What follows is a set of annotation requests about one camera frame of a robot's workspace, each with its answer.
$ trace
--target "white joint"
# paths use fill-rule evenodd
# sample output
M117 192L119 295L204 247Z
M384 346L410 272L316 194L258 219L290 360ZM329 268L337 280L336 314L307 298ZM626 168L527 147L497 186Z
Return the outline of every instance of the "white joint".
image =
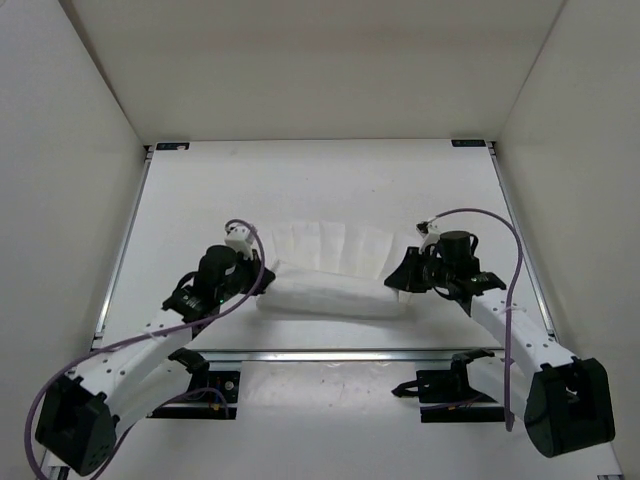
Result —
M244 258L251 259L253 256L251 246L255 240L251 230L240 223L232 223L225 226L225 232L227 233L224 239L225 245L242 253Z
M427 233L421 233L422 235L422 244L420 244L420 253L424 253L429 245L433 245L438 243L440 240L440 230L436 225L431 223L427 224Z

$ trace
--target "white enclosure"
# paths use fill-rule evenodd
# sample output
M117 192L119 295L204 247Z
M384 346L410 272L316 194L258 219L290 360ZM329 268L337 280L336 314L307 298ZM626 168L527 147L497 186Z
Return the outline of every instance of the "white enclosure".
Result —
M64 3L153 143L495 139L562 0Z
M222 241L228 218L265 230L332 220L413 235L415 223L449 208L506 215L502 187L541 286L523 273L516 301L544 328L550 311L562 343L602 361L616 455L625 477L640 479L638 19L637 0L0 0L0 477L33 478L21 454L30 399L89 347L105 307L103 341L136 333L204 249ZM424 140L449 138L497 141L498 158ZM256 141L282 139L315 141ZM144 164L143 143L169 140L191 148L155 152ZM327 165L329 172L320 168ZM286 195L272 193L282 185ZM514 247L500 225L469 215L443 223L477 233L483 267L509 278ZM144 421L105 478L142 477L152 467L159 477L249 478L260 465L279 479L620 473L609 445L547 461L521 431L425 431L406 404L380 393L383 415L369 394L356 393L358 378L380 379L377 395L418 366L408 357L372 363L388 359L383 350L445 349L442 360L451 349L497 348L437 300L425 296L405 316L365 322L257 318L247 305L195 344L228 360L264 360L245 362L244 417L215 422L215 431ZM283 350L295 354L291 361L321 350L365 362L285 369L273 362ZM327 368L340 372L335 381L312 385L329 378ZM278 380L303 394L283 395ZM291 421L276 400L297 402L287 408L306 420ZM327 418L316 407L340 413ZM429 448L403 449L396 424ZM268 439L284 431L282 458L293 471L268 462ZM336 432L349 448L333 441ZM219 436L229 443L212 453ZM331 453L334 470L316 449ZM211 473L203 457L227 468ZM354 472L358 462L368 469Z

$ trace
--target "black bracket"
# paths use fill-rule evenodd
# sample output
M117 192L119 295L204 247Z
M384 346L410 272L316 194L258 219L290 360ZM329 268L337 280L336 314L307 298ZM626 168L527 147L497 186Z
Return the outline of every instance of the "black bracket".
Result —
M493 357L491 350L476 349L454 355L449 370L418 370L417 379L404 382L391 393L396 397L417 397L422 423L503 422L504 409L491 397L469 386L467 365L478 358ZM439 405L451 405L439 408Z
M157 408L150 418L235 420L238 414L240 372L237 370L207 370L204 377L199 375L191 379L189 390L203 387L213 387L220 392L229 407L229 417L227 417L223 402L218 395L207 392L185 397L180 402L176 402L179 406L167 405Z

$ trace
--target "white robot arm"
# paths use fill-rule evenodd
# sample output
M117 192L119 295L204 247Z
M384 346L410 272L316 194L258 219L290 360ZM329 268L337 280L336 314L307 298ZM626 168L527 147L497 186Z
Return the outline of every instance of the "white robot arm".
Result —
M201 320L237 294L263 293L274 280L266 268L259 275L246 225L227 224L226 233L226 245L210 247L145 325L149 338L100 353L47 389L35 438L78 474L97 470L135 422L185 393L194 377L206 377L207 362L184 348L208 326L198 326ZM185 324L194 326L179 329ZM174 327L178 331L153 335Z
M451 381L425 388L481 392L502 405L508 392L511 412L524 422L532 443L547 457L613 440L615 427L604 367L595 359L578 358L522 309L508 305L506 285L495 274L480 270L474 256L478 245L475 235L464 231L441 234L430 222L419 224L418 231L424 239L422 245L407 249L385 285L414 293L434 290L457 302L503 347L510 342L513 361L508 389L504 360L487 350L454 355ZM408 383L418 386L418 382ZM394 394L405 392L407 384L403 386Z

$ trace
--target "folded white towel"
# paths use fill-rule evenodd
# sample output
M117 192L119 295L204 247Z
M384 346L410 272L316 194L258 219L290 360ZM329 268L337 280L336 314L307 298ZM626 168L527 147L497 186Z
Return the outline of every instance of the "folded white towel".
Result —
M295 222L271 231L275 281L258 308L355 317L391 317L406 309L408 295L384 279L419 238L371 227Z

